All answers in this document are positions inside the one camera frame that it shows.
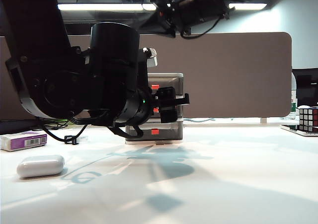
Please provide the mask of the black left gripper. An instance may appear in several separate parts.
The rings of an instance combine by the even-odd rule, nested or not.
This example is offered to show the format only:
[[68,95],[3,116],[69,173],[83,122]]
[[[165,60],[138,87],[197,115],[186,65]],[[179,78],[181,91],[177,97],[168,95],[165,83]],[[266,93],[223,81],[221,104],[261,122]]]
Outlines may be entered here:
[[162,87],[152,95],[155,101],[155,107],[159,108],[160,122],[173,123],[177,121],[177,105],[190,104],[189,94],[185,93],[182,98],[176,98],[173,87]]

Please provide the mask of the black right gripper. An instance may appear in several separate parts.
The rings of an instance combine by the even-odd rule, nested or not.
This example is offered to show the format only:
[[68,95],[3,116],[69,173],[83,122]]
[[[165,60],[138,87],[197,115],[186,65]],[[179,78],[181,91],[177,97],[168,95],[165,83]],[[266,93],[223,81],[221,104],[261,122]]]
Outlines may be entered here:
[[156,12],[153,19],[156,27],[159,27],[159,31],[155,32],[156,34],[166,37],[175,37],[175,26],[171,22],[171,3],[173,1],[174,0],[150,0],[150,2],[156,6]]

